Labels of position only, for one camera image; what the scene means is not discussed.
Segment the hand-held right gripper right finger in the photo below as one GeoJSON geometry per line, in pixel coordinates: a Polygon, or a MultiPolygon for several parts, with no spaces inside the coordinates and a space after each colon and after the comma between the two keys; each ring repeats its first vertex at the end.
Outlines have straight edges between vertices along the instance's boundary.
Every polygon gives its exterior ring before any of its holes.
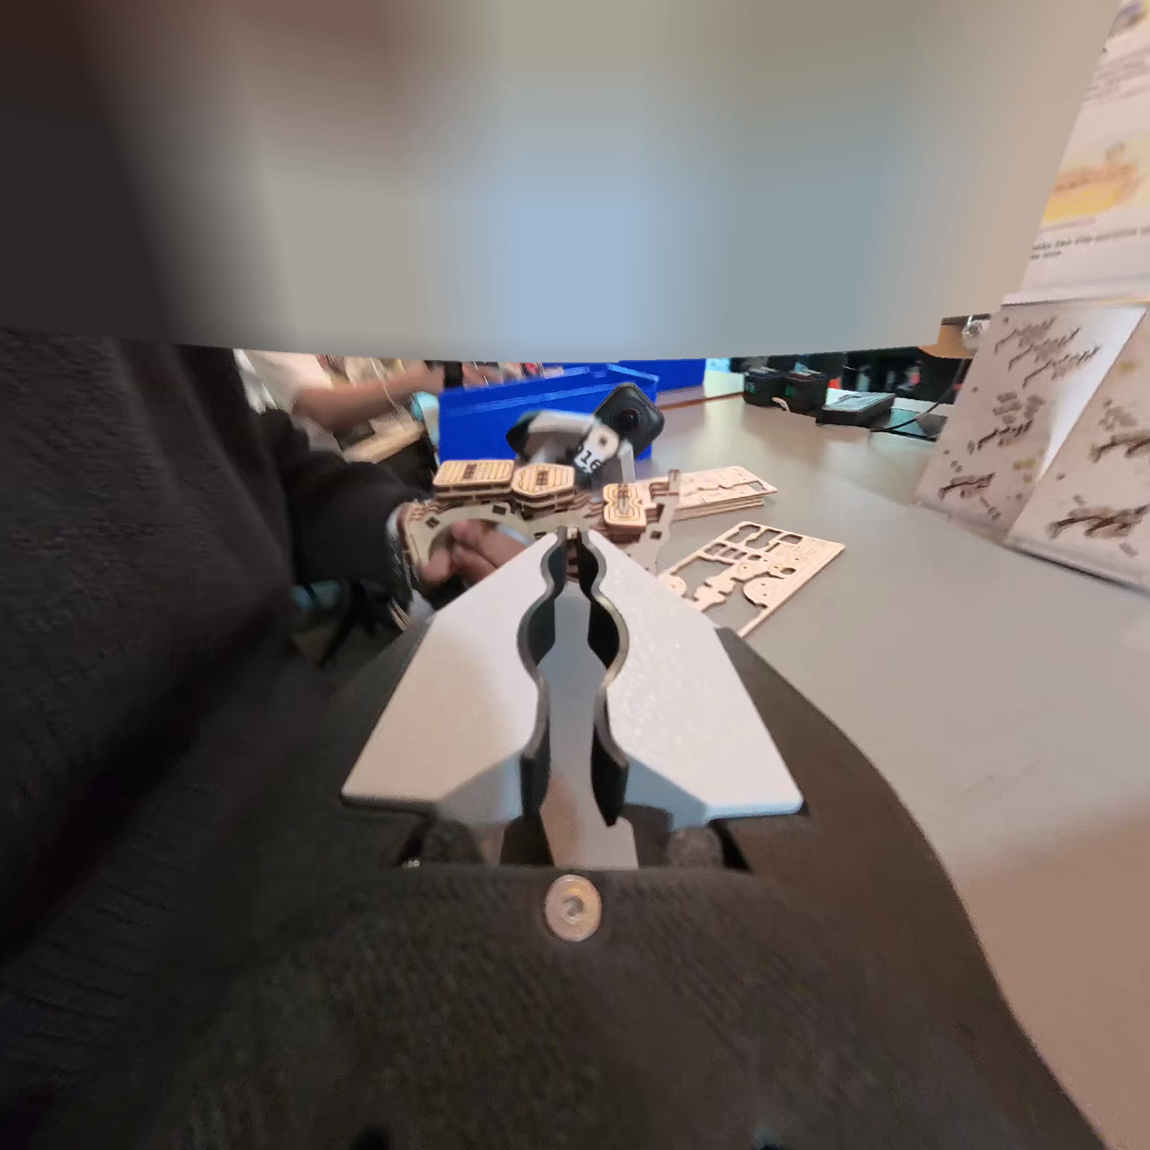
{"type": "Polygon", "coordinates": [[[674,597],[605,535],[582,535],[588,645],[603,667],[592,782],[614,824],[627,808],[671,828],[794,815],[804,798],[725,646],[733,634],[674,597]]]}

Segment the wooden puzzle model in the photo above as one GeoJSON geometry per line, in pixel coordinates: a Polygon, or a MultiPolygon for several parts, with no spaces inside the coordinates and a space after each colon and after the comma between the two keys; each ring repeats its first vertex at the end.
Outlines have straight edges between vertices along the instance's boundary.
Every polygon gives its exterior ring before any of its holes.
{"type": "Polygon", "coordinates": [[[434,544],[455,523],[508,527],[537,541],[559,529],[594,530],[651,574],[671,534],[681,471],[634,485],[605,483],[600,493],[578,486],[567,464],[515,464],[466,459],[441,464],[434,496],[403,514],[400,540],[411,568],[421,570],[434,544]]]}

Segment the white speckled display board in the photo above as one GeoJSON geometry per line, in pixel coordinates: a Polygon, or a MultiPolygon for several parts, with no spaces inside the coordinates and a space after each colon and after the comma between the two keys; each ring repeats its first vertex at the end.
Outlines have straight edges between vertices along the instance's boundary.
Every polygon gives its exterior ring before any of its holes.
{"type": "Polygon", "coordinates": [[[1002,307],[983,329],[915,503],[1005,538],[1146,314],[1145,303],[1002,307]]]}
{"type": "Polygon", "coordinates": [[[1059,445],[1005,544],[1149,590],[1149,319],[1059,445]]]}

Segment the person's left forearm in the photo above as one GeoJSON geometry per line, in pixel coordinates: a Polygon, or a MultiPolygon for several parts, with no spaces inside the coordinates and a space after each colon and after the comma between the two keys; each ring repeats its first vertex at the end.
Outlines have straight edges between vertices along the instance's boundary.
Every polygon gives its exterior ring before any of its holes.
{"type": "Polygon", "coordinates": [[[423,492],[385,464],[315,449],[284,412],[258,412],[254,429],[282,494],[295,583],[377,585],[410,608],[400,520],[423,492]]]}

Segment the person's left hand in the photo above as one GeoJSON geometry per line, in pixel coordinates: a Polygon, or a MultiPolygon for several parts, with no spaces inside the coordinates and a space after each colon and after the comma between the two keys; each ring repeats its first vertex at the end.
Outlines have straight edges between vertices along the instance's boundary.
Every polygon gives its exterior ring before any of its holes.
{"type": "Polygon", "coordinates": [[[512,563],[526,549],[521,538],[488,522],[455,523],[436,541],[421,568],[421,583],[423,587],[438,587],[456,581],[473,586],[512,563]]]}

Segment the small blue plastic bin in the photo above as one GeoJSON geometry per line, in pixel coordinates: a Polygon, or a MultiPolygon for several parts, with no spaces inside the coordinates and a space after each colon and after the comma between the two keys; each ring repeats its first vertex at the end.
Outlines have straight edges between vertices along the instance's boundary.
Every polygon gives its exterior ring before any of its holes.
{"type": "Polygon", "coordinates": [[[700,389],[707,377],[708,360],[701,359],[656,359],[656,360],[615,360],[623,368],[638,371],[657,381],[657,393],[678,393],[700,389]]]}

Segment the person's black sweater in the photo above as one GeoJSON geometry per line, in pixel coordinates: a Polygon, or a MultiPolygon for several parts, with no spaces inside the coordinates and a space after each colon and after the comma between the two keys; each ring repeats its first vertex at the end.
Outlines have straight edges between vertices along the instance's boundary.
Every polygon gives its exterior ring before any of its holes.
{"type": "Polygon", "coordinates": [[[2,336],[3,1147],[91,1078],[323,682],[229,349],[2,336]]]}

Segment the flat black device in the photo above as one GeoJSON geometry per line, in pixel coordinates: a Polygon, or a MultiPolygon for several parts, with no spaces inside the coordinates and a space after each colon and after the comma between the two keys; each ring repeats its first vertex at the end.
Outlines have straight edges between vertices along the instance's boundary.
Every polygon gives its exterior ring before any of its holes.
{"type": "Polygon", "coordinates": [[[823,426],[874,427],[890,416],[896,400],[894,393],[859,393],[831,388],[815,419],[823,426]]]}

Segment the wooden board with poster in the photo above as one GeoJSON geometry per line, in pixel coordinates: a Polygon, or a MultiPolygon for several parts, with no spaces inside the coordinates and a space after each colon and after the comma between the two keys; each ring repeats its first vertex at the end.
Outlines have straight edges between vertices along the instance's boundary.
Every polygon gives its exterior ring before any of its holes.
{"type": "Polygon", "coordinates": [[[1149,297],[1149,3],[1122,3],[1005,305],[1149,297]]]}

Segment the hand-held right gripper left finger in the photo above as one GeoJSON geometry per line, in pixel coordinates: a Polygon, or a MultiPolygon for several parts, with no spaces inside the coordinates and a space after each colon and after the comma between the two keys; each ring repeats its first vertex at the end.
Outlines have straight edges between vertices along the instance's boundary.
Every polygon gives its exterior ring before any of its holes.
{"type": "Polygon", "coordinates": [[[538,816],[552,774],[551,693],[568,533],[542,537],[425,626],[341,787],[354,807],[497,837],[538,816]]]}

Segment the large blue plastic bin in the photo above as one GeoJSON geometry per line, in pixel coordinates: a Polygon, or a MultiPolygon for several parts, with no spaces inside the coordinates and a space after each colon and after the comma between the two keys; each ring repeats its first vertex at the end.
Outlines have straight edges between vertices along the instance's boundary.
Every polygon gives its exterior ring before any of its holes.
{"type": "Polygon", "coordinates": [[[507,433],[526,412],[593,414],[623,383],[656,403],[659,377],[623,364],[555,364],[541,377],[451,388],[438,397],[438,462],[511,459],[507,433]]]}

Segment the punched-out wooden puzzle sheet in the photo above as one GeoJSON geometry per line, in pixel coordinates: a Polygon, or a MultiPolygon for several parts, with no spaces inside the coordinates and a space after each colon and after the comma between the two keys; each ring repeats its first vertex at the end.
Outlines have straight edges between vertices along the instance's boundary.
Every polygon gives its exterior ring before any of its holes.
{"type": "Polygon", "coordinates": [[[714,626],[746,639],[842,553],[838,541],[740,522],[657,579],[714,626]]]}

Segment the grey desk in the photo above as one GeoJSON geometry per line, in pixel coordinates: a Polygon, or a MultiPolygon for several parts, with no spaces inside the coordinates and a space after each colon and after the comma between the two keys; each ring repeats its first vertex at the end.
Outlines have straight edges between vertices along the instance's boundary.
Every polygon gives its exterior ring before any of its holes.
{"type": "Polygon", "coordinates": [[[920,508],[931,445],[675,397],[652,470],[744,466],[844,553],[752,646],[952,875],[1016,1016],[1112,1147],[1148,1147],[1148,597],[920,508]]]}

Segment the stack of wooden puzzle sheets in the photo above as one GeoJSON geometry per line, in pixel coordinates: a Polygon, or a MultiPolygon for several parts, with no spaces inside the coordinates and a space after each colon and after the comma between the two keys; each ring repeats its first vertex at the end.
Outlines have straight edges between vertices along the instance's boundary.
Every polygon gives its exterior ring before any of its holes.
{"type": "Polygon", "coordinates": [[[686,471],[674,522],[761,508],[778,490],[741,466],[686,471]]]}

